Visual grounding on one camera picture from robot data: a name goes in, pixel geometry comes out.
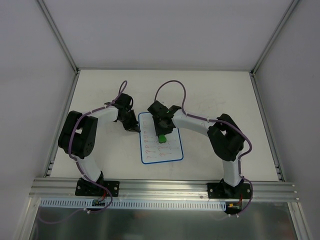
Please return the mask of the green black eraser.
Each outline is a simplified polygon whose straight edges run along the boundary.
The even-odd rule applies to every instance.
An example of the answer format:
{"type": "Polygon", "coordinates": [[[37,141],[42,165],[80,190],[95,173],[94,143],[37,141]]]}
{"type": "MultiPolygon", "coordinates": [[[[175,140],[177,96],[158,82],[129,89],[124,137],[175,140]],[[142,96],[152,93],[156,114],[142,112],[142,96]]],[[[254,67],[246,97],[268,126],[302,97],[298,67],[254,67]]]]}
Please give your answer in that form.
{"type": "Polygon", "coordinates": [[[158,142],[159,142],[160,144],[166,143],[166,142],[167,142],[166,136],[165,136],[164,134],[159,134],[159,135],[158,135],[158,142]]]}

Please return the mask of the blue framed whiteboard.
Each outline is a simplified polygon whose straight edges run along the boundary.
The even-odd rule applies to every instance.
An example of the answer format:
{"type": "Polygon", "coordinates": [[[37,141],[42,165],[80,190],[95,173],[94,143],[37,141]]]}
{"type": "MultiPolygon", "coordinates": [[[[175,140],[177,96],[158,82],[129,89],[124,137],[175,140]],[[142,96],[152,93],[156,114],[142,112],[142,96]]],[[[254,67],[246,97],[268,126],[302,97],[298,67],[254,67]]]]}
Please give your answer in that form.
{"type": "Polygon", "coordinates": [[[181,161],[184,158],[180,131],[174,128],[164,136],[166,142],[160,143],[156,135],[154,121],[149,112],[138,114],[140,127],[140,157],[145,165],[181,161]]]}

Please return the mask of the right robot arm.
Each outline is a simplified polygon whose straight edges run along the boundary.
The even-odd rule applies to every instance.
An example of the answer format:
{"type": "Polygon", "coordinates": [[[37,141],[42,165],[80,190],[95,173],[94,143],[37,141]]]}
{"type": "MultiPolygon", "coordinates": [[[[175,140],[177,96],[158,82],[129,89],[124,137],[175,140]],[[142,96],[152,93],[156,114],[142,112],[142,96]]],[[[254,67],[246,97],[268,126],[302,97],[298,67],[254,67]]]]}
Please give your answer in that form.
{"type": "Polygon", "coordinates": [[[245,137],[227,114],[216,119],[205,118],[185,112],[182,107],[166,107],[159,101],[152,103],[147,111],[151,114],[158,141],[165,143],[166,135],[176,128],[187,129],[207,136],[214,153],[222,160],[223,192],[228,198],[235,198],[242,191],[244,182],[239,173],[239,156],[244,148],[245,137]]]}

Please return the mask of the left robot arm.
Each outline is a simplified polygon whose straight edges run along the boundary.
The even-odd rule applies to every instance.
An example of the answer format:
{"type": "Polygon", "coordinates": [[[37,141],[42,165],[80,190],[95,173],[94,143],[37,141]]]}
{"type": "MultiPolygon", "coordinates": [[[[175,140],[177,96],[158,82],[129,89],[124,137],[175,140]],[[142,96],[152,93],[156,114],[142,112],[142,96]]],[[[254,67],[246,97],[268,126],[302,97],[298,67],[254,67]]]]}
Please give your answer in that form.
{"type": "Polygon", "coordinates": [[[81,179],[88,182],[86,189],[94,196],[104,191],[104,176],[91,156],[97,130],[106,123],[121,122],[128,132],[139,133],[140,127],[133,110],[134,100],[120,93],[115,100],[92,111],[70,111],[58,138],[58,147],[76,163],[81,179]]]}

